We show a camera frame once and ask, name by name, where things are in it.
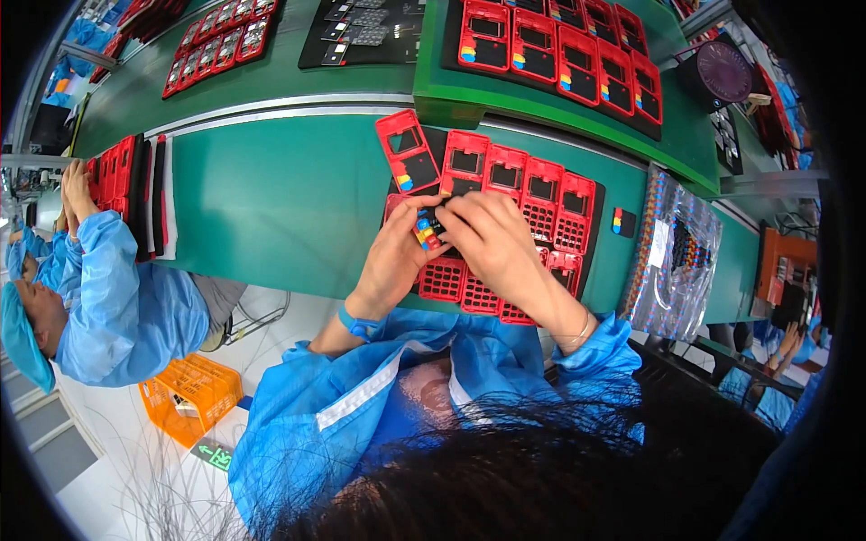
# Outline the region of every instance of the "white label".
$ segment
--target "white label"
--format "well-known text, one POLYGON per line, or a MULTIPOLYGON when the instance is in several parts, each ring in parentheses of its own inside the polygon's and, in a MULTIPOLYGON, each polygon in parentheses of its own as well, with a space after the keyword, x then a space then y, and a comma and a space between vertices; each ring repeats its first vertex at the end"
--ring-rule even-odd
POLYGON ((667 223, 656 220, 656 229, 652 234, 652 247, 649 249, 649 265, 651 267, 662 268, 664 253, 668 248, 669 232, 670 226, 667 223))

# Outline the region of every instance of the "silver bracelet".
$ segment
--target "silver bracelet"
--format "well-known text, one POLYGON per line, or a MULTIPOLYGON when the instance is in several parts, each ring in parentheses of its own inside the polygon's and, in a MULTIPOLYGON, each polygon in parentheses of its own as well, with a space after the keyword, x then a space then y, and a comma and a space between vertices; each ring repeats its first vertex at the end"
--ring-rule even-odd
POLYGON ((592 318, 592 314, 589 310, 586 311, 586 323, 584 324, 584 330, 580 332, 577 338, 573 339, 571 342, 566 342, 565 345, 571 345, 580 340, 586 334, 586 330, 590 328, 590 319, 592 318))

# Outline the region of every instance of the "blue wristband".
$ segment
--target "blue wristband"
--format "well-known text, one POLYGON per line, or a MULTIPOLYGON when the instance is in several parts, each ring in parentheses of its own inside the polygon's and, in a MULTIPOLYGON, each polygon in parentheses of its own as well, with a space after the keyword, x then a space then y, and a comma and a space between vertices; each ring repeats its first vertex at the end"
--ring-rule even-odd
POLYGON ((349 312, 346 311, 345 304, 339 308, 337 317, 339 317, 339 322, 349 330, 350 334, 362 338, 367 344, 370 344, 370 338, 378 329, 378 321, 373 321, 372 319, 355 319, 350 316, 349 312))

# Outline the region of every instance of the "clear plastic bag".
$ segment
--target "clear plastic bag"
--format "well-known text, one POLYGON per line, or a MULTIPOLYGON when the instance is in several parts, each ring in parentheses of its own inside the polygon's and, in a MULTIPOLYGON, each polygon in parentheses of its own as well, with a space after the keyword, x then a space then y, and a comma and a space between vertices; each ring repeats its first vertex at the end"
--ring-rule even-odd
POLYGON ((709 204, 651 164, 619 317, 636 331, 691 342, 707 309, 721 244, 709 204))

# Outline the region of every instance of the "orange crate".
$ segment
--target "orange crate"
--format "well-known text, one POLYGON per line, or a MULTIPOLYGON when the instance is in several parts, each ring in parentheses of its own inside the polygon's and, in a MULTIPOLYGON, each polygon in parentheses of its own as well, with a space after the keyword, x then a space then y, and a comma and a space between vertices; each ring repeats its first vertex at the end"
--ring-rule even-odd
POLYGON ((161 374, 139 383, 151 422, 186 448, 192 448, 241 398, 241 375, 195 353, 173 360, 161 374), (195 406, 198 417, 175 409, 172 395, 195 406))

